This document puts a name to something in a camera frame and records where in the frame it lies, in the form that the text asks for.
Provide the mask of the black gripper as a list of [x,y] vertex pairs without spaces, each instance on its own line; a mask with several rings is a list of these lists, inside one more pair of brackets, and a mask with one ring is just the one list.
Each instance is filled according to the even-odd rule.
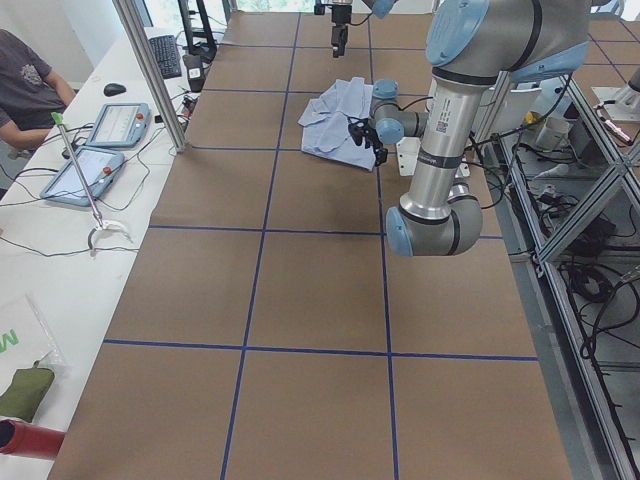
[[375,156],[374,166],[383,165],[388,158],[388,150],[380,141],[377,131],[369,124],[368,118],[348,117],[348,132],[357,146],[372,148]]
[[325,10],[331,10],[332,22],[332,56],[339,58],[345,54],[346,44],[348,41],[347,25],[351,21],[352,0],[315,0],[314,14],[324,15]]

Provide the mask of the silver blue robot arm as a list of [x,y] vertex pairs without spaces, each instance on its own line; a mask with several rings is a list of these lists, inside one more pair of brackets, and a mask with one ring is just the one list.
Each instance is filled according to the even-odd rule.
[[435,84],[427,114],[404,115],[397,85],[374,85],[367,118],[351,118],[357,145],[374,149],[403,137],[421,139],[408,192],[386,214],[392,251],[402,256],[451,256],[478,240],[478,199],[456,173],[482,96],[500,73],[515,83],[570,74],[588,50],[589,1],[444,1],[426,40]]
[[314,1],[314,14],[322,16],[325,14],[326,9],[331,10],[331,47],[332,56],[339,58],[345,54],[346,45],[348,42],[348,34],[350,26],[359,26],[368,21],[371,15],[375,15],[377,18],[384,18],[393,8],[395,1],[377,0],[377,1],[364,1],[364,4],[369,8],[370,13],[368,16],[359,23],[352,22],[352,5],[351,0],[315,0]]

